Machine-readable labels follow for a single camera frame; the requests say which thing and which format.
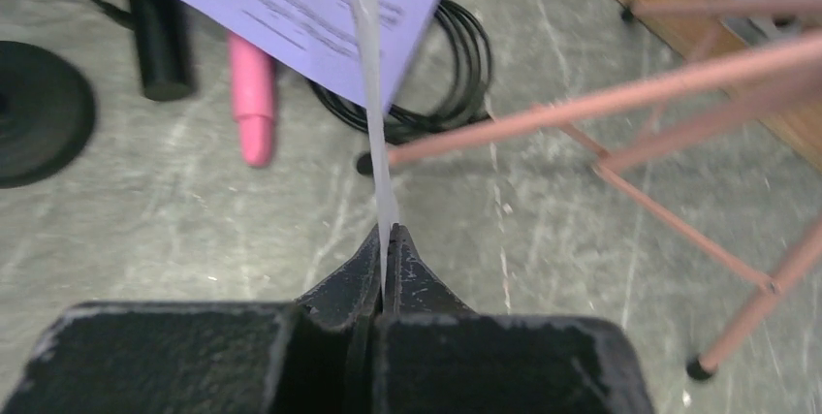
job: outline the pink bottle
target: pink bottle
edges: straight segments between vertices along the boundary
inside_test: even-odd
[[[274,62],[269,55],[229,32],[234,119],[242,157],[252,167],[270,161],[275,126]]]

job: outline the white strap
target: white strap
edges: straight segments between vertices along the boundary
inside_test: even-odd
[[[399,223],[399,209],[391,186],[385,142],[385,120],[380,99],[380,12],[379,0],[351,0],[357,25],[357,44],[365,76],[368,142],[374,168],[377,198],[377,225],[380,232],[380,278],[385,294],[388,241],[391,228]]]

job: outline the black tube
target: black tube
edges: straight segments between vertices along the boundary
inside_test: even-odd
[[[168,102],[197,88],[183,5],[177,0],[129,0],[142,95]]]

